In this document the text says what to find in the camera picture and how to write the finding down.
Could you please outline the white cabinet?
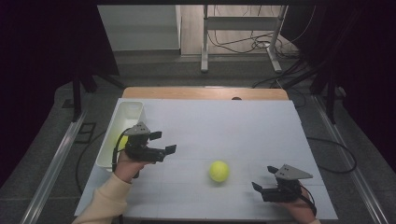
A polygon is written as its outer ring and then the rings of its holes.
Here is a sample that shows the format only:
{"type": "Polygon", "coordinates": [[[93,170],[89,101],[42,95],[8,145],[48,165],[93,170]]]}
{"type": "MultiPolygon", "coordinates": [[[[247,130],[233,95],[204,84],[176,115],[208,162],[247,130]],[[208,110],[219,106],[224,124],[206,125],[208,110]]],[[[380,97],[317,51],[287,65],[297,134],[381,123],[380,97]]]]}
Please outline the white cabinet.
{"type": "Polygon", "coordinates": [[[180,49],[178,5],[98,6],[114,51],[180,49]]]}

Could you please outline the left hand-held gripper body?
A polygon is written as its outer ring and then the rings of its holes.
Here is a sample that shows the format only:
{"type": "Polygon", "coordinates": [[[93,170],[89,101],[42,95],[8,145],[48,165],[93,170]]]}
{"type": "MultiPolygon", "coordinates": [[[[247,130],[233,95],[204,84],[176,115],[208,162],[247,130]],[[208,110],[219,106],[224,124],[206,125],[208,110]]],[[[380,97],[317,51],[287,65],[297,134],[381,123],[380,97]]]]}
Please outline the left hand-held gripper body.
{"type": "Polygon", "coordinates": [[[165,158],[165,150],[148,147],[149,134],[147,125],[140,121],[125,132],[128,141],[125,145],[126,155],[134,161],[162,162],[165,158]]]}

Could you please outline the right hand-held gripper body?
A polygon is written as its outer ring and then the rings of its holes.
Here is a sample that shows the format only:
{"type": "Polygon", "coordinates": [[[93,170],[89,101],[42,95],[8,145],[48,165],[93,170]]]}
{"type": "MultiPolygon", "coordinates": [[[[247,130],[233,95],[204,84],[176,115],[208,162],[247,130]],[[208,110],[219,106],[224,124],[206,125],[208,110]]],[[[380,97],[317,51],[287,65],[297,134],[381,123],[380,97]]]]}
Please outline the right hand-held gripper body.
{"type": "Polygon", "coordinates": [[[278,172],[273,174],[276,179],[274,189],[263,189],[262,199],[271,203],[291,203],[303,196],[301,179],[309,179],[313,176],[293,166],[284,164],[277,168],[278,172]]]}

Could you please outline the wooden table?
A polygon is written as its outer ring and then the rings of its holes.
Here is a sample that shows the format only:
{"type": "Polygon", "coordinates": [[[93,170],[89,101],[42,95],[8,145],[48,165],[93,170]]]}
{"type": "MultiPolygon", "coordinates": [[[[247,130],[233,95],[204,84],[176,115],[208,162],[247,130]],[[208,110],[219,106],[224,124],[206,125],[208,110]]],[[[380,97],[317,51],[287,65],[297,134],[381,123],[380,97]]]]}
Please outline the wooden table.
{"type": "Polygon", "coordinates": [[[184,100],[288,100],[281,89],[249,89],[224,87],[128,87],[122,98],[184,100]]]}

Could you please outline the person's left hand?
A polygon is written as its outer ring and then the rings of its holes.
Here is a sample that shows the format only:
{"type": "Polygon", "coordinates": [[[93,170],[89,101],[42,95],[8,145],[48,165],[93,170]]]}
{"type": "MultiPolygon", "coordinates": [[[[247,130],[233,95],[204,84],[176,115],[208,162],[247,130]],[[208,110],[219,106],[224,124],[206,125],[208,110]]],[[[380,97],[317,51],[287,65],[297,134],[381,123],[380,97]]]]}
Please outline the person's left hand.
{"type": "Polygon", "coordinates": [[[144,168],[145,165],[146,163],[144,161],[133,161],[124,151],[122,151],[118,157],[114,174],[120,180],[126,183],[131,183],[134,177],[144,168]]]}

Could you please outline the person's right hand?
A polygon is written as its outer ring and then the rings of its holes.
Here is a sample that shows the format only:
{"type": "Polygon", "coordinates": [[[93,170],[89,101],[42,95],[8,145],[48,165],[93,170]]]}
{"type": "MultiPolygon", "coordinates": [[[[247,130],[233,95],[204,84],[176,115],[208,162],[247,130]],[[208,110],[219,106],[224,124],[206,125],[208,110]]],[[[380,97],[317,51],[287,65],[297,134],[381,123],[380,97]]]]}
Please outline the person's right hand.
{"type": "Polygon", "coordinates": [[[298,224],[312,224],[317,221],[309,205],[302,199],[291,203],[279,203],[279,205],[284,207],[298,224]]]}

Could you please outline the black curtain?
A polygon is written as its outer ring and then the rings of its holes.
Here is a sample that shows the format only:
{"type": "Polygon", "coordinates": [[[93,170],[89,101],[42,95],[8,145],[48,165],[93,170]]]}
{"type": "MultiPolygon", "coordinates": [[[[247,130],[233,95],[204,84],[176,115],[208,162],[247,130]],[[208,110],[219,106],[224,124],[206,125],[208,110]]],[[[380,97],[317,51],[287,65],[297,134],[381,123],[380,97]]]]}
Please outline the black curtain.
{"type": "Polygon", "coordinates": [[[97,0],[0,0],[0,188],[32,144],[56,90],[119,73],[97,0]]]}
{"type": "Polygon", "coordinates": [[[344,108],[396,172],[396,0],[330,0],[290,6],[281,35],[311,66],[325,60],[354,10],[360,12],[331,69],[344,108]]]}

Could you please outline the white table mat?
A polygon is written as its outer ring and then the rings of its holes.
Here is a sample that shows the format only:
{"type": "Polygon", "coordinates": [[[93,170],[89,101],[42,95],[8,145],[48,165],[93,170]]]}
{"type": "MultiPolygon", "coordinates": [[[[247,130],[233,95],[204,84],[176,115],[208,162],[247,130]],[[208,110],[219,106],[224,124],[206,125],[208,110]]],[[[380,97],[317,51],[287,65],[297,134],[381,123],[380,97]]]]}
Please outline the white table mat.
{"type": "MultiPolygon", "coordinates": [[[[311,174],[304,186],[313,194],[318,218],[337,217],[304,130],[291,101],[127,99],[143,104],[140,121],[163,133],[154,148],[176,145],[164,161],[146,166],[128,196],[126,217],[157,220],[288,220],[266,203],[251,182],[276,186],[267,166],[291,165],[311,174]],[[230,168],[219,183],[209,176],[214,161],[230,168]]],[[[78,204],[82,211],[93,191],[110,176],[97,166],[78,204]]]]}

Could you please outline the black stand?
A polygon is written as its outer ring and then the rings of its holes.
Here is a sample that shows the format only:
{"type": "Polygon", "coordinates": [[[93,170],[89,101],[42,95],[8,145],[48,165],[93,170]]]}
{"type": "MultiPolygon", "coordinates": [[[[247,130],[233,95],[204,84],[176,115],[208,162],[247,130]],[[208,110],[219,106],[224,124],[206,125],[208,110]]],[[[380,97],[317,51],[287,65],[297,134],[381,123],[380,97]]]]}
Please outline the black stand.
{"type": "Polygon", "coordinates": [[[97,84],[93,77],[98,76],[108,83],[116,86],[117,88],[124,90],[126,86],[117,81],[114,77],[105,74],[97,68],[89,66],[83,72],[76,71],[72,75],[72,86],[73,86],[73,106],[74,106],[74,117],[73,122],[76,122],[82,116],[82,102],[81,102],[81,89],[83,86],[86,92],[92,93],[97,90],[97,84]]]}
{"type": "Polygon", "coordinates": [[[316,76],[310,86],[310,92],[314,95],[320,94],[324,88],[327,88],[327,95],[325,97],[325,114],[332,124],[335,123],[334,118],[334,102],[336,99],[336,83],[335,74],[331,68],[330,62],[322,62],[318,66],[310,69],[309,71],[297,76],[286,84],[282,85],[283,90],[287,90],[294,85],[308,79],[309,77],[316,76]]]}

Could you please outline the white plastic bin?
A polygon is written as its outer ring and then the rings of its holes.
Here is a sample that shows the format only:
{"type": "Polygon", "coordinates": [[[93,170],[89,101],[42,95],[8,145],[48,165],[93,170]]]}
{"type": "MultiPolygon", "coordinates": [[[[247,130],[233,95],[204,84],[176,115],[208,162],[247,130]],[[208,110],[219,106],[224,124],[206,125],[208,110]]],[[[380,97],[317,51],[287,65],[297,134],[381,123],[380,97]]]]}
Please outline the white plastic bin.
{"type": "Polygon", "coordinates": [[[109,122],[103,143],[96,158],[96,165],[112,171],[113,149],[117,141],[127,128],[131,128],[140,121],[143,104],[127,99],[119,99],[109,122]]]}

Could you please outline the grey metal desk frame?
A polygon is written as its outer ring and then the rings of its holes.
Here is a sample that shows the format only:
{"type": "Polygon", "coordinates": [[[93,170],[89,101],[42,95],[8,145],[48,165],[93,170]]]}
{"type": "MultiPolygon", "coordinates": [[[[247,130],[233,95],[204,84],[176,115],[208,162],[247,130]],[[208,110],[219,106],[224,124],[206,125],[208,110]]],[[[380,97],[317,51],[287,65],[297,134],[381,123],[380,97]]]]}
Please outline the grey metal desk frame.
{"type": "Polygon", "coordinates": [[[281,6],[275,17],[210,17],[208,5],[204,5],[204,39],[201,51],[201,71],[208,71],[208,32],[209,31],[270,31],[273,33],[269,44],[265,44],[267,55],[276,73],[281,73],[282,68],[276,57],[276,41],[283,24],[287,6],[281,6]]]}

